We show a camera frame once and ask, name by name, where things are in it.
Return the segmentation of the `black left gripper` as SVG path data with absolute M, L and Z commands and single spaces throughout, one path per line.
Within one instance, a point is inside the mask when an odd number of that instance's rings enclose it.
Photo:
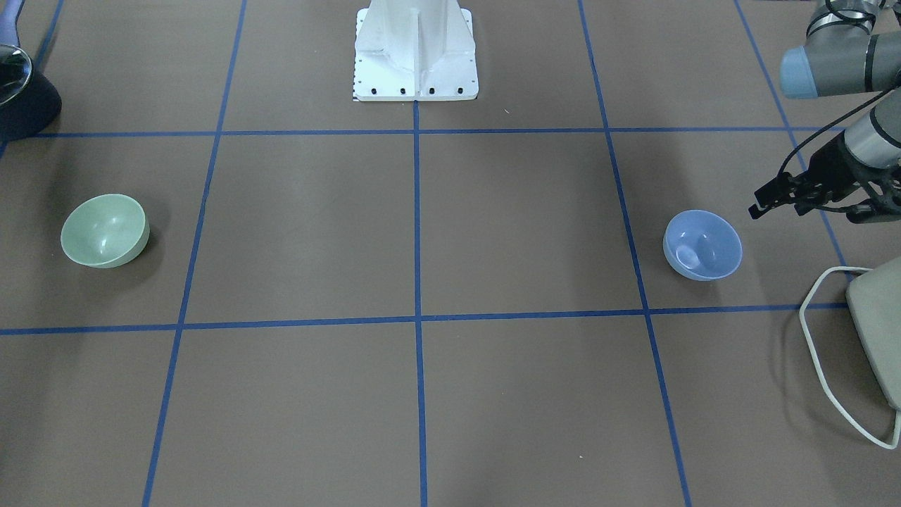
M 753 220 L 795 204 L 800 216 L 824 211 L 844 215 L 856 225 L 895 222 L 900 218 L 899 159 L 884 167 L 862 163 L 840 134 L 815 151 L 801 176 L 779 173 L 754 192 L 754 199 L 748 208 Z

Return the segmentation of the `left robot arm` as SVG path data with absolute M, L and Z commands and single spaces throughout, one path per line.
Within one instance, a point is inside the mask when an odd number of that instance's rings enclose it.
M 852 124 L 817 149 L 805 171 L 792 175 L 781 164 L 754 192 L 752 219 L 789 205 L 798 215 L 842 214 L 853 224 L 898 221 L 900 39 L 874 32 L 885 12 L 899 16 L 899 3 L 817 2 L 805 43 L 780 62 L 780 90 L 789 99 L 869 93 L 870 100 L 844 113 Z

